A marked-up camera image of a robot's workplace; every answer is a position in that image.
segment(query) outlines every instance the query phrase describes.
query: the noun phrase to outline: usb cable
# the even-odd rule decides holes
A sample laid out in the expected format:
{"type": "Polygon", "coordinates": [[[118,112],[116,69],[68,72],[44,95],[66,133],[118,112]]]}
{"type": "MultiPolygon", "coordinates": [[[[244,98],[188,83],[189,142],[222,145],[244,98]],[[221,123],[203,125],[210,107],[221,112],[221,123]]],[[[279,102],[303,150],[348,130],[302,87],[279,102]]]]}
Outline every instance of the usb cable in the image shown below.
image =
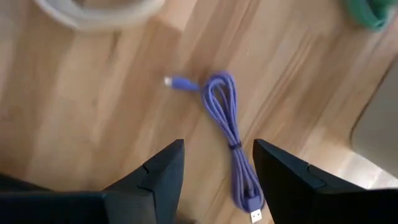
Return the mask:
{"type": "Polygon", "coordinates": [[[250,213],[252,223],[261,220],[265,200],[256,173],[242,150],[236,122],[237,100],[233,77],[228,72],[219,72],[210,77],[203,88],[183,77],[166,77],[165,84],[176,90],[201,92],[207,112],[224,132],[232,153],[234,203],[250,213]]]}

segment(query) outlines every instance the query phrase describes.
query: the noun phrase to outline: usb connector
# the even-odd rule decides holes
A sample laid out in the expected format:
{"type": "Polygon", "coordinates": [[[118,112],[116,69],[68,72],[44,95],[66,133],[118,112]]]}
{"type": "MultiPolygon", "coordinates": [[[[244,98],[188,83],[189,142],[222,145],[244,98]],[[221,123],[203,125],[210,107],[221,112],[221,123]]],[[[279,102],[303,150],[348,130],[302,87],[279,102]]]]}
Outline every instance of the usb connector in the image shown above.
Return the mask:
{"type": "Polygon", "coordinates": [[[256,211],[250,213],[251,223],[258,222],[262,219],[261,210],[257,209],[256,211]]]}
{"type": "Polygon", "coordinates": [[[263,204],[261,203],[261,196],[255,196],[248,200],[248,209],[250,211],[251,223],[258,222],[262,219],[261,208],[263,204]]]}

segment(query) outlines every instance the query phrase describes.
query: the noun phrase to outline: black plastic part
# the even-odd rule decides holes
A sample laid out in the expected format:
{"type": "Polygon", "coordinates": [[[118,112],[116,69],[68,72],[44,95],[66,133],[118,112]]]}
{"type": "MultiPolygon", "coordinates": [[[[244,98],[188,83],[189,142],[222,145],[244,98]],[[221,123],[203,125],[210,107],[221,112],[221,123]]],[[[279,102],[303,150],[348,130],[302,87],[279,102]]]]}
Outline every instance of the black plastic part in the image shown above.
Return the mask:
{"type": "Polygon", "coordinates": [[[365,190],[262,140],[253,158],[275,224],[398,223],[398,191],[365,190]]]}
{"type": "Polygon", "coordinates": [[[1,223],[175,222],[183,180],[183,140],[101,192],[51,192],[0,176],[1,223]]]}

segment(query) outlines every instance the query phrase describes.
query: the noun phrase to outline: wood grain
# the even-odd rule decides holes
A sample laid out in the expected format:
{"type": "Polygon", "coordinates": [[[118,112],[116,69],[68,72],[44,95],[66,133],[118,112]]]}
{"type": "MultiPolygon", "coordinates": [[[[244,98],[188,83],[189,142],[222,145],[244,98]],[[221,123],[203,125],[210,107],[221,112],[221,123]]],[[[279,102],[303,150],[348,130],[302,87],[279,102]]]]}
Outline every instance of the wood grain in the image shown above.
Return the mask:
{"type": "Polygon", "coordinates": [[[162,82],[175,73],[203,82],[227,69],[249,157],[263,138],[360,186],[398,186],[349,144],[398,53],[395,18],[372,33],[334,0],[169,0],[145,24],[76,33],[21,4],[17,34],[0,39],[3,173],[55,190],[102,189],[184,138],[179,212],[249,223],[230,198],[229,152],[198,94],[162,82]]]}

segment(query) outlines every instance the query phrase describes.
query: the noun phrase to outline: green object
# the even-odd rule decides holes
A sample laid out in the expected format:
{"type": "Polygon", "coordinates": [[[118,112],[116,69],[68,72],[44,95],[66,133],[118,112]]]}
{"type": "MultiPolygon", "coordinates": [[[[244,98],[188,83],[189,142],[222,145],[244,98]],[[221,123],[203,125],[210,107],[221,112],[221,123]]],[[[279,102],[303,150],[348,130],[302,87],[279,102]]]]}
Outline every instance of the green object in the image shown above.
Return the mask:
{"type": "Polygon", "coordinates": [[[390,8],[398,0],[345,0],[349,13],[363,26],[379,30],[388,22],[390,8]]]}

